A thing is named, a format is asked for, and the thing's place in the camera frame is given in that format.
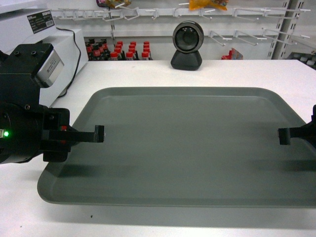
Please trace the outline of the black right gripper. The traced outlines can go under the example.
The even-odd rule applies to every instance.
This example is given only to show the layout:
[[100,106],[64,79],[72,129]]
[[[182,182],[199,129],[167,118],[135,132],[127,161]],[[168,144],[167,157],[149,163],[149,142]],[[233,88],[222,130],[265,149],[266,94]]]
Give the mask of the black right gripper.
[[291,138],[300,138],[316,148],[316,105],[313,106],[311,122],[308,123],[308,127],[279,128],[278,137],[281,145],[290,145]]

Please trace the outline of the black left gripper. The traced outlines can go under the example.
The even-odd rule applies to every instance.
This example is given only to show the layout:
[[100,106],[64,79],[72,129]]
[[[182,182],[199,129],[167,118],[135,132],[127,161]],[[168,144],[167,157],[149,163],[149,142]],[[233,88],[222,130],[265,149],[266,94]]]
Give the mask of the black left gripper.
[[103,143],[105,130],[96,125],[93,132],[77,131],[69,125],[70,111],[49,108],[44,111],[40,151],[45,162],[65,162],[77,142]]

